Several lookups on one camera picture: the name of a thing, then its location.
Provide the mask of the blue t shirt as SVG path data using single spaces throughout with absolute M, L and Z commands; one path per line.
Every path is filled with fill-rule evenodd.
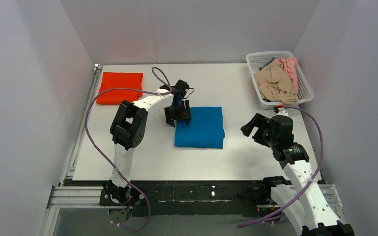
M 223 149 L 222 107 L 193 107 L 191 121 L 178 121 L 174 145 L 183 148 Z

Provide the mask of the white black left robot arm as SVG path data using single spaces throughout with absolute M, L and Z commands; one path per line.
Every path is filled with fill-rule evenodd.
M 191 122 L 190 103 L 180 95 L 151 95 L 135 102 L 123 101 L 110 127 L 114 143 L 113 172 L 103 187 L 114 202 L 125 204 L 131 198 L 131 165 L 136 147 L 143 141 L 147 119 L 165 111 L 166 124 L 175 127 Z

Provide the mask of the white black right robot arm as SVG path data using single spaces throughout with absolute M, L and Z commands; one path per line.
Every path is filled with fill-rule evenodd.
M 314 181 L 309 157 L 303 146 L 294 141 L 293 120 L 285 115 L 267 118 L 257 113 L 241 131 L 249 136 L 255 127 L 258 130 L 254 141 L 271 148 L 291 184 L 271 184 L 270 197 L 280 208 L 239 227 L 267 221 L 282 212 L 299 236 L 353 236 L 352 226 L 341 221 Z

